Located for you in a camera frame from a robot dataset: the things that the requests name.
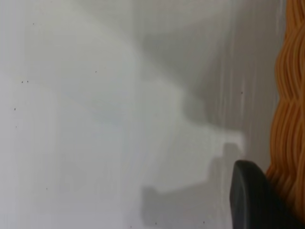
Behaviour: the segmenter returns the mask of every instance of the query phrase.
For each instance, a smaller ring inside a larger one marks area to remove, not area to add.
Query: white wall
[[[269,164],[284,14],[0,0],[0,228],[231,228],[234,161]]]

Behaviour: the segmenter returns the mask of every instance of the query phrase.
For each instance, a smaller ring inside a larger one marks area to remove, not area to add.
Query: orange ribbed material
[[[305,223],[305,0],[287,0],[286,33],[275,64],[280,95],[266,173],[287,207]]]

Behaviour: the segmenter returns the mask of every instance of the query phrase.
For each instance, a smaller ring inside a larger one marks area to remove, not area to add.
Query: orange wavy object
[[[275,64],[280,101],[266,173],[280,198],[305,223],[305,0],[286,3],[286,33]]]

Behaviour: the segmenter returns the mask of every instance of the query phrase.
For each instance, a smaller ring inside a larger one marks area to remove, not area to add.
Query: white surface
[[[231,228],[234,161],[269,164],[283,1],[0,5],[0,228]]]

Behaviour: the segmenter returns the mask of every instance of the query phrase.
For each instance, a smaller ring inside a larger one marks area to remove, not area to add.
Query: black rubber object
[[[233,229],[305,229],[253,162],[235,162],[230,204]]]

